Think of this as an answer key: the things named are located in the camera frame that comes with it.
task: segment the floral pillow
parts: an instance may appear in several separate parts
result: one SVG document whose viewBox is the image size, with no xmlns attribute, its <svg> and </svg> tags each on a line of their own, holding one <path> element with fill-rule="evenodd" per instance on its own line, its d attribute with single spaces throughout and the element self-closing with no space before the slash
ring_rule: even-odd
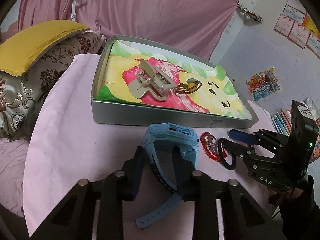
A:
<svg viewBox="0 0 320 240">
<path fill-rule="evenodd" d="M 24 73 L 0 72 L 0 137 L 17 140 L 32 133 L 50 90 L 77 54 L 96 54 L 105 37 L 85 31 L 55 45 Z"/>
</svg>

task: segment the box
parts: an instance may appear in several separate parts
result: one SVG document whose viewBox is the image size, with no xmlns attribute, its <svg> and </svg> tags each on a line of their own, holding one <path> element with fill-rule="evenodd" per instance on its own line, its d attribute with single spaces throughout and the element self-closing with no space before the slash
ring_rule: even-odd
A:
<svg viewBox="0 0 320 240">
<path fill-rule="evenodd" d="M 144 45 L 153 46 L 160 49 L 165 49 L 193 60 L 199 61 L 209 67 L 215 67 L 210 62 L 207 62 L 199 57 L 196 57 L 187 52 L 180 51 L 173 47 L 145 39 L 115 35 L 108 40 L 100 57 L 91 91 L 91 106 L 93 119 L 97 123 L 104 124 L 120 124 L 120 125 L 138 125 L 150 126 L 153 123 L 175 123 L 185 127 L 213 127 L 213 128 L 250 128 L 259 119 L 249 103 L 244 97 L 238 93 L 240 100 L 244 107 L 252 116 L 251 119 L 238 119 L 227 116 L 220 116 L 215 114 L 195 113 L 189 111 L 180 111 L 174 109 L 151 107 L 145 105 L 130 105 L 124 103 L 97 101 L 95 98 L 99 93 L 102 85 L 103 75 L 107 66 L 107 61 L 111 52 L 113 43 L 116 41 L 136 42 Z"/>
</svg>

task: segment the tablecloth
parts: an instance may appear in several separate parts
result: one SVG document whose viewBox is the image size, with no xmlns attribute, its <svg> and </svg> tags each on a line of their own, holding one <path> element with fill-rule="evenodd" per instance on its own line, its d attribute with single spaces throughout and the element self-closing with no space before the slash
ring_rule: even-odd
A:
<svg viewBox="0 0 320 240">
<path fill-rule="evenodd" d="M 37 120 L 24 171 L 23 202 L 29 234 L 32 235 L 44 218 L 64 195 L 82 178 L 96 181 L 120 169 L 142 145 L 147 127 L 97 124 L 93 121 L 90 96 L 99 55 L 76 55 L 73 63 L 50 91 Z M 274 130 L 262 108 L 250 103 L 259 121 L 249 132 L 259 128 Z M 198 136 L 211 132 L 228 138 L 228 129 L 195 129 Z M 265 156 L 271 152 L 259 151 Z M 207 157 L 199 148 L 199 170 L 213 179 L 235 178 L 267 211 L 267 188 L 247 176 L 242 159 L 229 171 Z M 189 240 L 192 239 L 194 203 L 182 203 L 174 212 L 152 227 L 140 230 L 135 219 L 153 210 L 170 196 L 146 164 L 140 191 L 134 202 L 123 202 L 125 240 Z"/>
</svg>

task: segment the watch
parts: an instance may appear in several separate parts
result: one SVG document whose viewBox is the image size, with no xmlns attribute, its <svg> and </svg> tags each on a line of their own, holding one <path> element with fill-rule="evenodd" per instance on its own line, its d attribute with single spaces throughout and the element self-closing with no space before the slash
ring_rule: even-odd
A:
<svg viewBox="0 0 320 240">
<path fill-rule="evenodd" d="M 198 162 L 199 138 L 192 128 L 186 128 L 173 123 L 152 124 L 144 134 L 143 148 L 153 174 L 157 180 L 168 190 L 172 196 L 149 214 L 136 219 L 136 225 L 145 229 L 174 210 L 180 202 L 177 186 L 164 174 L 156 149 L 172 152 L 174 147 L 179 147 L 182 157 L 190 161 L 196 168 Z"/>
</svg>

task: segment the person's arm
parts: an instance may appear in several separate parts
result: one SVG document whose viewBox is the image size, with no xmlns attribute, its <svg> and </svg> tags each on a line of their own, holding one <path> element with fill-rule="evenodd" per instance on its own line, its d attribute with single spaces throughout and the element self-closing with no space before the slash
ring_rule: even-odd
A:
<svg viewBox="0 0 320 240">
<path fill-rule="evenodd" d="M 288 240 L 320 239 L 320 211 L 313 191 L 313 177 L 308 176 L 308 188 L 288 193 L 280 205 L 283 233 Z"/>
</svg>

